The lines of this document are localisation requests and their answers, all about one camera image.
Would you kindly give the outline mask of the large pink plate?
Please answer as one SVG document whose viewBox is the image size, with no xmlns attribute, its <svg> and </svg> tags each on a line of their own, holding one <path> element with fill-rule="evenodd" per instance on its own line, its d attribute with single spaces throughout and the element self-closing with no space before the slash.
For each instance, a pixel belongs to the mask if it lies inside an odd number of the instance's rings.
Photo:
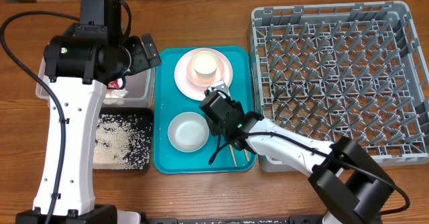
<svg viewBox="0 0 429 224">
<path fill-rule="evenodd" d="M 219 61 L 223 64 L 223 68 L 224 68 L 222 80 L 226 83 L 228 87 L 231 85 L 232 79 L 233 79 L 233 68 L 231 66 L 230 61 L 227 59 L 227 57 L 224 54 L 212 48 L 197 48 L 197 49 L 188 51 L 177 62 L 177 65 L 174 71 L 174 80 L 178 89 L 185 96 L 197 101 L 201 101 L 203 100 L 203 98 L 205 98 L 204 91 L 207 89 L 207 87 L 200 87 L 192 83 L 187 77 L 186 67 L 190 59 L 195 55 L 195 53 L 201 52 L 201 51 L 210 51 L 217 55 L 217 57 L 219 58 Z"/>
</svg>

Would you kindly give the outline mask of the wooden chopstick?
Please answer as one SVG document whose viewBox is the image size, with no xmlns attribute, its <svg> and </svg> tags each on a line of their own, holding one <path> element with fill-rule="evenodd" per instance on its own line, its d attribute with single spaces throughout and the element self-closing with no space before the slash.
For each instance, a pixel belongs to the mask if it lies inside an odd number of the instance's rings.
<svg viewBox="0 0 429 224">
<path fill-rule="evenodd" d="M 244 153 L 245 153 L 246 161 L 250 162 L 249 152 L 246 149 L 244 149 Z"/>
<path fill-rule="evenodd" d="M 234 152 L 233 146 L 229 145 L 229 149 L 230 149 L 231 157 L 233 159 L 234 166 L 237 167 L 237 161 L 236 161 L 236 157 L 235 157 L 235 152 Z"/>
</svg>

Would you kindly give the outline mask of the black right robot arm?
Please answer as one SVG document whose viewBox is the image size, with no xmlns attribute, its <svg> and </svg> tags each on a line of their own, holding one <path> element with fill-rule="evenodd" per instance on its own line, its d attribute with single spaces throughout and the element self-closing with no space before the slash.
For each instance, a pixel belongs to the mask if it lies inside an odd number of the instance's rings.
<svg viewBox="0 0 429 224">
<path fill-rule="evenodd" d="M 224 91 L 207 90 L 200 110 L 213 136 L 238 151 L 275 158 L 308 177 L 327 208 L 322 223 L 376 223 L 394 191 L 383 168 L 354 140 L 310 139 L 288 131 L 263 115 L 244 112 Z"/>
</svg>

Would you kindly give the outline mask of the white napkin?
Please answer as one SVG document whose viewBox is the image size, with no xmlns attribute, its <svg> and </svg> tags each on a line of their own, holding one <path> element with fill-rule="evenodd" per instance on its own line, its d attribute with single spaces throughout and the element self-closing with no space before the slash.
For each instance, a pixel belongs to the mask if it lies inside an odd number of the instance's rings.
<svg viewBox="0 0 429 224">
<path fill-rule="evenodd" d="M 106 105 L 122 105 L 124 104 L 123 98 L 127 93 L 128 91 L 125 89 L 108 89 L 103 103 Z"/>
</svg>

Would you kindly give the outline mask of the grey bowl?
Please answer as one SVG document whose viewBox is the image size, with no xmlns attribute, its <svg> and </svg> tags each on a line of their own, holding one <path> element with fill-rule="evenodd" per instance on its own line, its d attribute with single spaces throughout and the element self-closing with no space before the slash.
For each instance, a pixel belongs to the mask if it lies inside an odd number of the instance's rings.
<svg viewBox="0 0 429 224">
<path fill-rule="evenodd" d="M 195 112 L 181 113 L 170 122 L 168 139 L 181 152 L 195 152 L 208 140 L 209 128 L 203 116 Z"/>
</svg>

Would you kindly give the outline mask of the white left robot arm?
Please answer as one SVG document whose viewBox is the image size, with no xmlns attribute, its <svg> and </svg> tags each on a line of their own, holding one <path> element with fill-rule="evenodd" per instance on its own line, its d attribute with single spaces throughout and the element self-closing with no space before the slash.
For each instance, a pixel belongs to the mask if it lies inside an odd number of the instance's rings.
<svg viewBox="0 0 429 224">
<path fill-rule="evenodd" d="M 98 205 L 93 155 L 99 113 L 110 82 L 160 65 L 150 34 L 124 43 L 106 38 L 55 36 L 44 50 L 40 83 L 50 96 L 44 170 L 32 209 L 16 223 L 145 223 L 141 212 Z"/>
</svg>

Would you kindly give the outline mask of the cream cup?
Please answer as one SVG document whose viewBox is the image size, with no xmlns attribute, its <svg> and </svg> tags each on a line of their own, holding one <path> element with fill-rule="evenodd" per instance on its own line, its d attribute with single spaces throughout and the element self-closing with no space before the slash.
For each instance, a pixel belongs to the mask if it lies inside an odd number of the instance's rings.
<svg viewBox="0 0 429 224">
<path fill-rule="evenodd" d="M 215 77 L 219 67 L 217 56 L 210 51 L 201 51 L 194 55 L 192 67 L 198 80 L 209 81 Z"/>
</svg>

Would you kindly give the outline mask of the red foil wrapper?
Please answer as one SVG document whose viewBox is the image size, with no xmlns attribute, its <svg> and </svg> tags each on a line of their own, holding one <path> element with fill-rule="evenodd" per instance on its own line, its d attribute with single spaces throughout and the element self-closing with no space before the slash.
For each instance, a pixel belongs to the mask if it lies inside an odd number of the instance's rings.
<svg viewBox="0 0 429 224">
<path fill-rule="evenodd" d="M 124 78 L 118 78 L 117 80 L 111 81 L 107 88 L 109 90 L 121 90 L 124 89 L 126 85 L 126 80 Z"/>
</svg>

